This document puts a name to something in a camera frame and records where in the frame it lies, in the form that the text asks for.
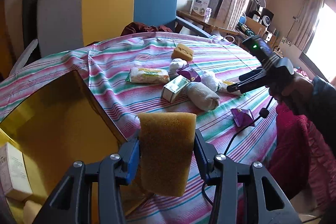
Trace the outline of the dark jacket forearm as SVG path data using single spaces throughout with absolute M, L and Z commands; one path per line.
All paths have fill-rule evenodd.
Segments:
M 312 84 L 313 90 L 306 108 L 307 117 L 322 134 L 335 156 L 336 90 L 318 76 L 312 80 Z

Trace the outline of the person's right hand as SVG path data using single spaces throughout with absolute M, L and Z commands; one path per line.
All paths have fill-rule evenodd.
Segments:
M 311 80 L 295 73 L 291 82 L 282 91 L 274 83 L 266 87 L 269 88 L 269 95 L 278 103 L 284 102 L 294 115 L 308 116 L 308 104 L 313 92 Z

